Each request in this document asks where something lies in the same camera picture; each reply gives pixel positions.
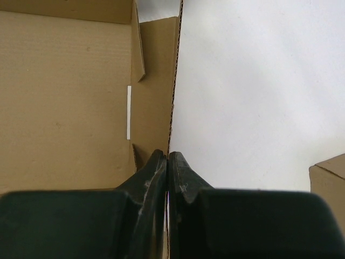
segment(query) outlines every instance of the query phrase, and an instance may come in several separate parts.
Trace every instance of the brown cardboard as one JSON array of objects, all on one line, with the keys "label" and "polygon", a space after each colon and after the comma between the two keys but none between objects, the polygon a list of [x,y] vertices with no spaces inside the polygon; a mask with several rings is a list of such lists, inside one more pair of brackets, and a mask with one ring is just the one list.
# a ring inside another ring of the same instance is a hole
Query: brown cardboard
[{"label": "brown cardboard", "polygon": [[129,24],[129,0],[1,0],[0,10],[61,18]]},{"label": "brown cardboard", "polygon": [[142,163],[155,149],[168,150],[179,22],[171,17],[140,26],[146,75],[133,83],[131,139]]},{"label": "brown cardboard", "polygon": [[345,236],[345,154],[309,169],[310,188],[330,206]]},{"label": "brown cardboard", "polygon": [[167,150],[179,18],[139,26],[133,5],[129,24],[91,22],[12,3],[0,5],[19,8],[0,11],[0,193],[114,188]]}]

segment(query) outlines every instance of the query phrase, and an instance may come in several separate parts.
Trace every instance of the cardboard box wall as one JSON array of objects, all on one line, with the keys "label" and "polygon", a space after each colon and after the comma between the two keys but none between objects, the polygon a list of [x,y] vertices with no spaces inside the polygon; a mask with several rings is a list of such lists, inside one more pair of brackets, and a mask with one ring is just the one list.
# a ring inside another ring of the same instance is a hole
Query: cardboard box wall
[{"label": "cardboard box wall", "polygon": [[0,193],[114,188],[168,151],[180,17],[139,26],[130,0],[0,10]]},{"label": "cardboard box wall", "polygon": [[309,176],[311,192],[328,203],[345,236],[345,154],[312,166]]}]

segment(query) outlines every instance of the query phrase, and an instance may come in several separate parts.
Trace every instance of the cardboard flap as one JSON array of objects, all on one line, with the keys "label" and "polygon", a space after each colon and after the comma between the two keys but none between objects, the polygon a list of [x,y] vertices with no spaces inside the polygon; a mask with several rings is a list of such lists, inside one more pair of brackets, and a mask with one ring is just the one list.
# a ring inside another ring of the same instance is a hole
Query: cardboard flap
[{"label": "cardboard flap", "polygon": [[142,53],[141,34],[137,6],[132,9],[132,81],[139,82],[145,76],[144,57]]},{"label": "cardboard flap", "polygon": [[132,0],[1,0],[0,10],[130,24]]},{"label": "cardboard flap", "polygon": [[168,150],[179,22],[171,17],[140,24],[146,75],[132,85],[130,123],[138,169],[155,149]]},{"label": "cardboard flap", "polygon": [[317,163],[316,165],[345,179],[345,154]]}]

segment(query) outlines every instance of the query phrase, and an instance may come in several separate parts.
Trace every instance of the white backdrop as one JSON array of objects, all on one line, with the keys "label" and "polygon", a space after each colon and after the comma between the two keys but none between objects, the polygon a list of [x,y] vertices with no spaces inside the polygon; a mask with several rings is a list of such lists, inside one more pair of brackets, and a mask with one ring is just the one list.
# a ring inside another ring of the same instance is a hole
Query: white backdrop
[{"label": "white backdrop", "polygon": [[181,33],[171,150],[210,184],[310,190],[345,153],[345,1],[185,0]]},{"label": "white backdrop", "polygon": [[140,23],[178,16],[180,12],[180,0],[136,0],[136,2]]}]

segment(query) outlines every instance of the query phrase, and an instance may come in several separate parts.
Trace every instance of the white label strip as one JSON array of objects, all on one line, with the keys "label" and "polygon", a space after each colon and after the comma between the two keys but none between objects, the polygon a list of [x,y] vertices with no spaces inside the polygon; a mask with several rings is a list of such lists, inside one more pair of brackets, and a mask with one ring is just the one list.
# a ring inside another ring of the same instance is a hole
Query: white label strip
[{"label": "white label strip", "polygon": [[127,140],[130,140],[130,101],[132,99],[132,86],[127,87]]}]

